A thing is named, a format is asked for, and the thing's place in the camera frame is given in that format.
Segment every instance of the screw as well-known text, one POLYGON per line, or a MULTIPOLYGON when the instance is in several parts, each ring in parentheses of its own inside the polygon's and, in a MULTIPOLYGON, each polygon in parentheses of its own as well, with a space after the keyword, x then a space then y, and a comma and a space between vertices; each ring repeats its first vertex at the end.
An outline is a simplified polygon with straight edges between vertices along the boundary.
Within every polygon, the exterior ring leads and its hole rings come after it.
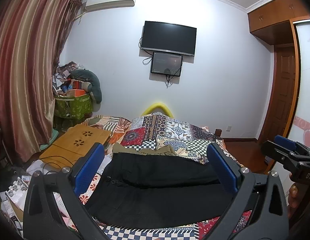
POLYGON ((34 177, 37 177, 37 176, 39 176, 40 174, 41 174, 40 171, 35 171, 35 172, 33 173, 33 176, 34 176, 34 177))
POLYGON ((62 173, 69 173, 70 170, 71 170, 70 167, 63 167, 63 168, 62 168, 62 173))
POLYGON ((277 173, 276 171, 271 171, 271 175, 272 175, 273 177, 278 177, 278 173, 277 173))
POLYGON ((242 173, 249 173, 249 168, 243 167, 240 170, 242 173))

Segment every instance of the black pants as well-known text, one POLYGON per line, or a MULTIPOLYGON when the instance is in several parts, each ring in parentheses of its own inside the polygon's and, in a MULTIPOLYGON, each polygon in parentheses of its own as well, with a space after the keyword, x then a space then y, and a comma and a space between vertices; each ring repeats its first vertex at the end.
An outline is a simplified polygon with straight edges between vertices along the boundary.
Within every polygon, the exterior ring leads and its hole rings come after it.
POLYGON ((109 225, 169 228, 220 216, 231 200, 209 163, 118 153, 106 166, 85 207, 109 225))

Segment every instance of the television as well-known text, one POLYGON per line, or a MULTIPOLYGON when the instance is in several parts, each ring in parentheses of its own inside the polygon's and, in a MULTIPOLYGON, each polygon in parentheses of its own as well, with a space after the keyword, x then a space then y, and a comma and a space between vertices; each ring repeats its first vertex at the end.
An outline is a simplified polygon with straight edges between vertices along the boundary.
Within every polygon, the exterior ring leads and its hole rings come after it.
POLYGON ((195 56, 196 28, 145 21, 141 49, 195 56))
POLYGON ((183 56, 164 52, 154 52, 151 73, 167 76, 181 76, 183 56))

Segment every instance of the striped curtain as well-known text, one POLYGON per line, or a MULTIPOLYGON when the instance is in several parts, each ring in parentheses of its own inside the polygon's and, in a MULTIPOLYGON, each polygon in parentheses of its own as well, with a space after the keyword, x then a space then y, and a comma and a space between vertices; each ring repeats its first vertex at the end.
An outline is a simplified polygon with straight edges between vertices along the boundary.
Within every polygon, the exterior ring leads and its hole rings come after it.
POLYGON ((8 0, 0 12, 0 127, 26 162, 52 136, 52 72, 82 0, 8 0))

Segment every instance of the heart decal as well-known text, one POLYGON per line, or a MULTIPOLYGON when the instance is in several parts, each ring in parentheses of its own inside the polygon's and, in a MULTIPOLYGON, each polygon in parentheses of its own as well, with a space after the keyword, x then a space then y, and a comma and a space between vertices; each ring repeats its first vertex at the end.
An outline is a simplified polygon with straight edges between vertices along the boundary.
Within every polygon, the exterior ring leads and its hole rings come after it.
POLYGON ((310 148, 310 130, 304 131, 304 145, 310 148))

